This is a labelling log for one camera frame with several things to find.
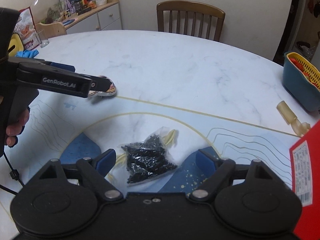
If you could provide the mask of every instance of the round black disc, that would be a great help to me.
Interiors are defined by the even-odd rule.
[[[301,203],[295,194],[267,179],[223,189],[215,198],[214,207],[231,227],[254,235],[288,231],[301,214]]]
[[[48,236],[79,228],[93,217],[97,206],[90,190],[44,179],[24,187],[12,200],[10,212],[21,229]]]

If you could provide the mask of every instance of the red box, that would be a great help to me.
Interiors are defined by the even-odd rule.
[[[302,202],[294,233],[302,240],[320,240],[320,121],[290,148],[292,190]]]

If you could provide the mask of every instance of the metal screw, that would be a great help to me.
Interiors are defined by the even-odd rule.
[[[104,195],[107,197],[107,198],[110,198],[110,199],[113,199],[113,198],[117,198],[117,197],[120,197],[121,193],[115,189],[112,189],[112,190],[108,190],[104,193]]]
[[[155,198],[152,199],[152,202],[159,203],[159,202],[161,202],[161,199],[155,197]]]
[[[192,193],[192,195],[196,198],[205,198],[209,193],[204,189],[197,189]]]
[[[145,199],[143,201],[144,204],[150,205],[152,203],[152,201],[150,199]]]

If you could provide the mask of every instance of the white marble table top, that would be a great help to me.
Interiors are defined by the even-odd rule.
[[[50,39],[37,58],[108,76],[118,95],[292,133],[276,109],[284,100],[314,125],[281,84],[283,67],[210,40],[147,31],[100,31]]]

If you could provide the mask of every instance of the wooden chair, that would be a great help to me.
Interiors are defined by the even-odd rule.
[[[37,23],[36,30],[37,31],[44,30],[47,38],[52,38],[52,37],[67,34],[67,31],[61,22],[50,23],[50,24]]]
[[[217,7],[214,7],[209,4],[199,3],[199,2],[190,2],[190,1],[180,1],[180,0],[173,0],[173,1],[165,1],[161,2],[157,5],[157,19],[158,19],[158,31],[164,32],[164,11],[170,11],[169,14],[169,33],[172,33],[172,11],[178,11],[177,14],[177,33],[180,33],[180,11],[185,11],[185,20],[184,20],[184,31],[183,34],[187,35],[188,30],[188,12],[193,12],[193,20],[192,20],[192,29],[191,29],[191,36],[195,36],[195,28],[196,28],[196,14],[201,13],[201,20],[199,26],[199,34],[198,37],[202,37],[202,30],[203,30],[203,22],[204,22],[204,15],[209,15],[208,20],[208,27],[207,33],[205,38],[208,40],[210,35],[210,28],[211,28],[211,20],[212,16],[217,17],[217,26],[214,34],[214,41],[219,41],[223,26],[223,21],[225,18],[225,12],[220,10]]]

